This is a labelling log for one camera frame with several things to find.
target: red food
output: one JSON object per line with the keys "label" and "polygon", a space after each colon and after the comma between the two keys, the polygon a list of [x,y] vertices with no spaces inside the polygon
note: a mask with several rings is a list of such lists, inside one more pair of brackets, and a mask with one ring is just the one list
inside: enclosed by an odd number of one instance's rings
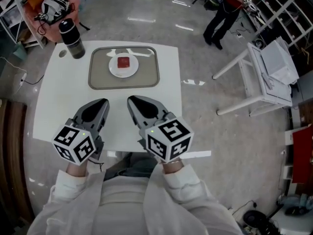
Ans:
{"label": "red food", "polygon": [[117,58],[117,67],[118,68],[128,68],[129,65],[129,57],[118,57]]}

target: black shoe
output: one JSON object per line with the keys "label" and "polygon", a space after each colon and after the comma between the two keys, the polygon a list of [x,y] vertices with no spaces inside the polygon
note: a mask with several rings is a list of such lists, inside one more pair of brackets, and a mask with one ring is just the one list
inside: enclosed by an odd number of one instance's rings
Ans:
{"label": "black shoe", "polygon": [[217,49],[220,49],[220,50],[223,49],[223,46],[221,45],[220,40],[212,38],[212,43],[215,44],[215,46],[217,47]]}
{"label": "black shoe", "polygon": [[205,42],[208,44],[208,45],[211,45],[212,44],[212,39],[211,38],[206,38],[203,34],[203,37],[204,37],[204,40]]}

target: tiled floor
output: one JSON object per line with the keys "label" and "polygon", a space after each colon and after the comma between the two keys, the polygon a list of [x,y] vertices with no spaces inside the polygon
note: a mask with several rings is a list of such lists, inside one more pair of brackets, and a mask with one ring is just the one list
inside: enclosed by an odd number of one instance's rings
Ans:
{"label": "tiled floor", "polygon": [[[88,32],[79,28],[82,39],[136,41],[178,47],[183,117],[196,133],[192,150],[212,151],[211,157],[187,162],[193,165],[199,177],[206,181],[211,192],[226,207],[237,209],[248,200],[254,200],[258,203],[258,210],[269,213],[280,193],[278,179],[283,160],[280,153],[284,149],[287,113],[277,110],[249,117],[248,109],[242,109],[223,116],[216,115],[218,108],[245,97],[239,69],[231,69],[218,80],[212,80],[212,75],[246,47],[250,34],[243,32],[245,39],[238,39],[228,32],[222,40],[223,51],[209,47],[202,34],[215,12],[205,11],[201,0],[195,5],[191,4],[192,0],[176,0],[187,6],[173,1],[91,0],[80,15],[82,23],[91,28]],[[249,26],[247,20],[242,18],[231,31],[243,29],[239,25],[241,20],[245,27]],[[54,44],[49,43],[45,49],[35,47],[30,51],[28,59],[21,64],[28,71],[27,81],[35,82],[44,74],[53,49]],[[58,169],[64,169],[66,163],[58,157],[50,143],[32,138],[41,82],[34,86],[24,83],[13,94],[22,76],[21,72],[16,76],[13,72],[8,65],[4,69],[0,78],[0,96],[28,106],[24,167],[31,203],[37,214],[47,201]],[[105,154],[103,157],[106,165],[112,163],[112,158],[109,161]]]}

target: person's hand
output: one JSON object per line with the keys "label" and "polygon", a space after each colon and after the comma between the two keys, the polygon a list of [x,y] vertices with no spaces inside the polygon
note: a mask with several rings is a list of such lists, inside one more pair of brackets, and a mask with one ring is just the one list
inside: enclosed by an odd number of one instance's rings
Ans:
{"label": "person's hand", "polygon": [[68,163],[67,174],[73,177],[85,177],[86,170],[87,170],[87,163],[88,163],[88,160],[83,162],[80,166],[72,164],[72,163]]}
{"label": "person's hand", "polygon": [[248,2],[244,2],[244,0],[242,0],[243,2],[243,8],[247,9],[249,8],[249,3]]}
{"label": "person's hand", "polygon": [[180,169],[184,167],[184,164],[182,163],[180,158],[172,162],[169,162],[167,164],[162,163],[162,165],[164,169],[164,174],[171,174],[171,173],[178,172]]}

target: red chair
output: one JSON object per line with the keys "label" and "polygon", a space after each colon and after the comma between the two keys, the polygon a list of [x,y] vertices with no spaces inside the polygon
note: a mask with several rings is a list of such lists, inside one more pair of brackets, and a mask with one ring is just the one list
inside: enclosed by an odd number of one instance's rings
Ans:
{"label": "red chair", "polygon": [[[86,30],[90,30],[88,27],[84,26],[82,23],[79,22],[78,18],[78,8],[79,8],[79,3],[80,0],[68,0],[70,4],[73,4],[73,11],[70,12],[68,15],[66,15],[63,19],[71,18],[75,24],[81,25],[83,28]],[[38,13],[41,13],[41,6],[38,7],[37,9],[33,9],[32,6],[29,3],[26,3],[24,5],[24,11],[25,11],[25,16],[27,17],[28,21],[32,25],[32,27],[37,31],[40,35],[43,35],[47,37],[50,41],[57,43],[61,41],[61,33],[59,31],[59,23],[61,20],[57,21],[56,23],[52,25],[48,25],[47,23],[44,24],[42,21],[35,21],[34,17],[38,15]]]}

